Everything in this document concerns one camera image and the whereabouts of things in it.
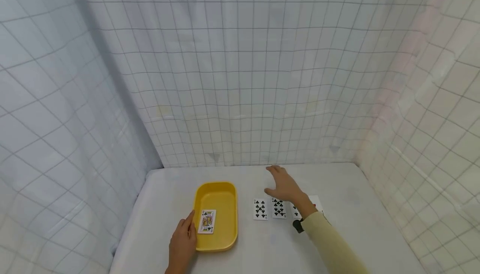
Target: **sleeve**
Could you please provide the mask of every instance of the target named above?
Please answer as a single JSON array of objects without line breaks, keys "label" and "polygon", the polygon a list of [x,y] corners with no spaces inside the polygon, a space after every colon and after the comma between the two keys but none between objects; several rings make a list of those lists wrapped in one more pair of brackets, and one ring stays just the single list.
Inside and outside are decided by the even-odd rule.
[{"label": "sleeve", "polygon": [[323,214],[315,212],[301,224],[330,274],[368,274],[366,267]]}]

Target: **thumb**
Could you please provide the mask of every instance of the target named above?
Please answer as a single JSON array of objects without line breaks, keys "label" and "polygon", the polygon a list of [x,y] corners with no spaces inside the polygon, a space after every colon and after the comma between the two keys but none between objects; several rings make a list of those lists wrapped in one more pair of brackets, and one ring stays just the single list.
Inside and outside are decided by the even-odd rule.
[{"label": "thumb", "polygon": [[277,193],[277,190],[275,189],[269,189],[269,188],[266,188],[265,190],[263,190],[267,195],[269,196],[272,196],[272,197],[275,197],[275,194]]}]

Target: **yellow tray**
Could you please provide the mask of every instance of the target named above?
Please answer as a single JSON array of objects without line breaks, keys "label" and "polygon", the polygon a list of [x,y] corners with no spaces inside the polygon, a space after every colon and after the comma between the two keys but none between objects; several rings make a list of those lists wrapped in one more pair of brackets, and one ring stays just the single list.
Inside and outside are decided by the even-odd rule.
[{"label": "yellow tray", "polygon": [[237,190],[230,182],[208,182],[195,194],[195,225],[198,229],[203,209],[215,209],[215,230],[211,235],[197,234],[197,251],[226,251],[234,245],[238,235]]}]

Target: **white table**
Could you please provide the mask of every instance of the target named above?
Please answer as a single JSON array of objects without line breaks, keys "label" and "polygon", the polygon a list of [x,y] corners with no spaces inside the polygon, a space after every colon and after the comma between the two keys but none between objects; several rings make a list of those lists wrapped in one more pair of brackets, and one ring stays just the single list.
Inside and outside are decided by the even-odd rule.
[{"label": "white table", "polygon": [[[351,163],[284,166],[300,188],[318,195],[335,226],[372,274],[424,274],[365,176]],[[178,221],[192,210],[196,189],[226,180],[238,192],[239,236],[226,252],[202,253],[192,273],[328,273],[306,233],[287,219],[255,221],[252,199],[274,187],[264,166],[197,167],[153,170],[136,201],[112,274],[158,274],[168,264],[168,243]]]}]

